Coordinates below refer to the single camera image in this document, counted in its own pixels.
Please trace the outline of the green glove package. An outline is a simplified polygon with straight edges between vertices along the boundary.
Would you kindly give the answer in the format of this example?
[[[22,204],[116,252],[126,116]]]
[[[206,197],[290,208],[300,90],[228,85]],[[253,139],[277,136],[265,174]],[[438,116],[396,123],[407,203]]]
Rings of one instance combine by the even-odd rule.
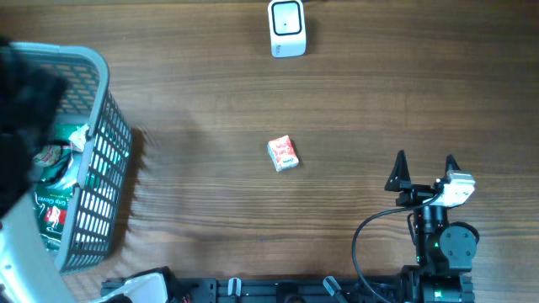
[[[41,175],[34,191],[35,218],[40,237],[49,251],[56,252],[61,245],[61,237],[67,217],[67,210],[73,196],[73,186],[86,144],[89,126],[78,124],[57,124],[50,145],[70,145],[58,163],[41,167]]]

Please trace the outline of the green lid jar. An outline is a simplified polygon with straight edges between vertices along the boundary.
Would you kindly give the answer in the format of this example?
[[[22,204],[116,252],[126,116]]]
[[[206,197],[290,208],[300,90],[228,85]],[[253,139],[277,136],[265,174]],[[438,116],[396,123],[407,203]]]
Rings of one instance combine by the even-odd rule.
[[[39,167],[50,167],[58,163],[64,152],[72,149],[70,145],[48,145],[33,157],[33,162]]]

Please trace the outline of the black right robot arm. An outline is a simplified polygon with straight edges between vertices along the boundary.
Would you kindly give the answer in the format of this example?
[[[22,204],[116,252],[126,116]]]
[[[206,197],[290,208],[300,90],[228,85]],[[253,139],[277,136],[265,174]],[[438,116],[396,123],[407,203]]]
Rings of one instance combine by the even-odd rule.
[[[406,210],[408,231],[415,246],[416,264],[398,275],[397,302],[473,302],[472,260],[477,253],[478,230],[451,222],[448,210],[462,206],[475,191],[474,177],[446,157],[445,174],[431,185],[413,183],[405,151],[396,156],[384,189],[398,193],[396,206]]]

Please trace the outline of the white barcode scanner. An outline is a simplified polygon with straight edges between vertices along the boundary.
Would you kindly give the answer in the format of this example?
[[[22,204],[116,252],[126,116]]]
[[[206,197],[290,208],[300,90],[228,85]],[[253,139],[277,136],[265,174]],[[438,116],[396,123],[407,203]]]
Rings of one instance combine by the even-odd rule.
[[[270,48],[275,58],[302,56],[307,48],[303,3],[300,0],[272,0],[267,7]]]

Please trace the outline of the small red orange packet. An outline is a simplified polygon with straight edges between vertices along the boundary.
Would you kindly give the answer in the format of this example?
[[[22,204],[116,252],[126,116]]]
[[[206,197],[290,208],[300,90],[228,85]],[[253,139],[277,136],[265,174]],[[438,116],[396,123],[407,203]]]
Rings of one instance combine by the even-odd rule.
[[[269,141],[267,148],[277,172],[294,168],[299,164],[299,158],[289,136]]]

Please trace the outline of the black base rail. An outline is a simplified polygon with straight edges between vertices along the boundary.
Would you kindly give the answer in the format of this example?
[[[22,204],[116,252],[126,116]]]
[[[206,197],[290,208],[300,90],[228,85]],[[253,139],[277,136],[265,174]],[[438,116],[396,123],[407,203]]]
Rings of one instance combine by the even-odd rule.
[[[97,302],[405,302],[399,279],[176,279],[158,274],[109,279]]]

